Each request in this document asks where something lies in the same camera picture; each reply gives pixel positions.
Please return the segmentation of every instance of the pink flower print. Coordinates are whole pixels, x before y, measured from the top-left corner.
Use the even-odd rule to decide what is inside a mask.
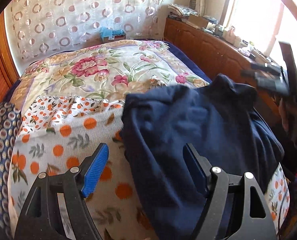
[[[184,75],[177,75],[175,77],[176,82],[180,83],[180,84],[185,84],[186,82],[186,78]]]
[[[71,68],[71,73],[80,76],[92,76],[99,71],[98,66],[107,66],[107,62],[103,57],[87,57],[76,62]]]
[[[96,46],[88,47],[87,49],[99,49],[100,47],[101,45],[96,45]]]
[[[111,83],[112,86],[115,86],[116,84],[119,84],[119,83],[124,83],[126,85],[128,85],[128,78],[127,76],[121,76],[121,75],[117,75],[114,77],[114,81]]]
[[[95,74],[94,81],[102,82],[103,80],[107,79],[108,76],[109,76],[109,71],[107,69],[102,69]]]
[[[49,73],[49,69],[46,68],[46,67],[42,67],[41,68],[41,71],[44,72],[44,73]]]
[[[155,47],[156,48],[160,48],[161,47],[159,44],[156,44],[156,43],[154,43],[152,41],[146,42],[146,45],[149,46],[149,47],[151,47],[151,48],[155,48]]]
[[[43,60],[39,60],[39,61],[33,63],[31,66],[29,66],[29,67],[25,70],[25,73],[26,73],[26,74],[29,74],[29,73],[34,72],[34,71],[40,66],[40,64],[42,64],[42,63],[43,63]]]
[[[143,61],[146,61],[148,63],[159,62],[159,60],[156,59],[153,55],[149,55],[149,56],[142,55],[142,56],[140,56],[140,59]]]

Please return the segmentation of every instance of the metal screw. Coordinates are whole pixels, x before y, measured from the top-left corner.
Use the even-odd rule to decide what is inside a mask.
[[[79,172],[79,167],[72,167],[72,168],[70,169],[70,172],[72,172],[72,173],[77,173],[77,172]]]
[[[39,174],[39,178],[40,179],[44,179],[45,177],[46,177],[46,173],[45,172],[41,172],[40,174]]]
[[[212,171],[215,172],[215,173],[220,173],[222,170],[221,170],[220,167],[213,167]]]
[[[248,179],[253,179],[254,175],[252,173],[250,173],[250,172],[246,172],[245,177],[247,177]]]

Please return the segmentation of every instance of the patterned blanket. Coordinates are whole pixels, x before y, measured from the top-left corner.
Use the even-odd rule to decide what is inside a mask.
[[[7,185],[12,150],[20,125],[20,110],[11,103],[0,103],[0,227],[8,237],[11,231]]]
[[[25,113],[39,95],[124,100],[147,91],[153,75],[166,85],[208,84],[167,49],[162,41],[122,40],[54,55],[26,69],[11,102]]]
[[[41,110],[45,105],[42,103],[52,105],[52,109]],[[124,157],[124,146],[119,136],[122,105],[108,103],[106,99],[41,96],[30,108],[15,140],[12,172],[9,174],[12,233],[37,175],[44,171],[53,176],[79,166],[103,142],[109,147],[109,160],[95,192],[86,199],[99,233],[103,239],[158,239],[142,211]],[[33,127],[26,124],[28,120]],[[63,194],[59,195],[59,205],[65,232],[69,238],[75,239]]]

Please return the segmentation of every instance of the cardboard box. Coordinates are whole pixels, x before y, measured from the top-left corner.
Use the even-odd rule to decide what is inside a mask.
[[[125,40],[126,37],[127,37],[126,35],[114,35],[114,36],[112,36],[111,39],[109,37],[103,38],[102,42],[103,43],[109,43],[109,42],[113,42],[113,41]]]
[[[188,21],[197,25],[199,28],[206,28],[209,21],[203,17],[195,16],[190,14]]]

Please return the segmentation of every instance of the orange polka dot fabric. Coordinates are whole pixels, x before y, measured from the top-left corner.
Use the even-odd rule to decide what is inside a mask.
[[[123,101],[109,102],[107,99],[39,96],[23,115],[19,135],[23,136],[22,141],[25,142],[29,139],[30,133],[34,131],[69,123],[74,118],[122,108],[123,105]],[[95,126],[96,122],[90,119],[84,127],[90,130]],[[70,133],[68,126],[61,130],[63,136],[69,136]]]
[[[27,181],[22,177],[20,181],[13,180],[12,174],[9,176],[10,208],[16,211],[17,216],[40,172],[49,176],[65,173],[79,166],[103,142],[109,147],[109,160],[95,192],[85,199],[99,233],[106,239],[104,231],[109,227],[112,239],[134,239],[135,236],[139,240],[158,239],[143,212],[130,166],[124,157],[119,133],[122,106],[121,102],[97,102],[81,97],[39,97],[36,100],[23,116],[23,129],[16,139],[12,156],[12,164]],[[59,205],[63,210],[63,197],[59,198]],[[63,219],[68,237],[73,238],[67,215],[63,214]]]

